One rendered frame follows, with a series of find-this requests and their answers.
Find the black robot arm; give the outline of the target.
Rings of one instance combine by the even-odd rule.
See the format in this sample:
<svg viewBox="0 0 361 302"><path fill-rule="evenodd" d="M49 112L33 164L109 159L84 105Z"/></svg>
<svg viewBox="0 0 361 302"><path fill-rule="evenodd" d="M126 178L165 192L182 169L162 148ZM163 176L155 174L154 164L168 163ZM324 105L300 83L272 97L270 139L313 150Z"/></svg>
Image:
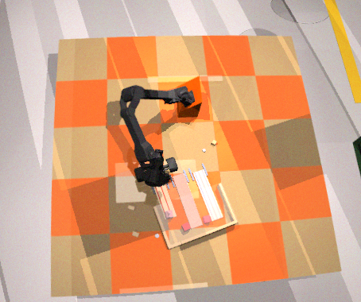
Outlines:
<svg viewBox="0 0 361 302"><path fill-rule="evenodd" d="M164 164L164 157L162 156L164 150L153 149L153 146L145 139L134 114L140 99L162 99L164 104L181 102L184 104L184 107L189 106L196 100L193 90L188 91L186 86L176 87L170 90L145 90L142 87L134 85L122 89L120 114L133 140L136 159L141 168L146 170L144 177L145 184L150 187L161 187L169 182L170 175L163 172L163 170L160 171ZM127 102L130 102L128 107L126 107ZM150 163L145 164L145 162L149 161Z"/></svg>

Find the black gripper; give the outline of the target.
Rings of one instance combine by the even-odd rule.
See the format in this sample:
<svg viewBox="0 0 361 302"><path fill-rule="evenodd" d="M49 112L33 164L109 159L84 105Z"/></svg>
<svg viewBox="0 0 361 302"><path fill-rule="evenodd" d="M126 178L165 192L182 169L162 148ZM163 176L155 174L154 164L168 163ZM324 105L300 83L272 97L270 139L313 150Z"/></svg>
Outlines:
<svg viewBox="0 0 361 302"><path fill-rule="evenodd" d="M166 170L169 170L170 172L175 172L178 170L178 166L174 157L170 157L165 160L167 161L167 165L163 165L160 171L163 170L163 172L165 172ZM134 169L134 174L136 176L137 182L140 183L144 181L146 170L138 167Z"/></svg>

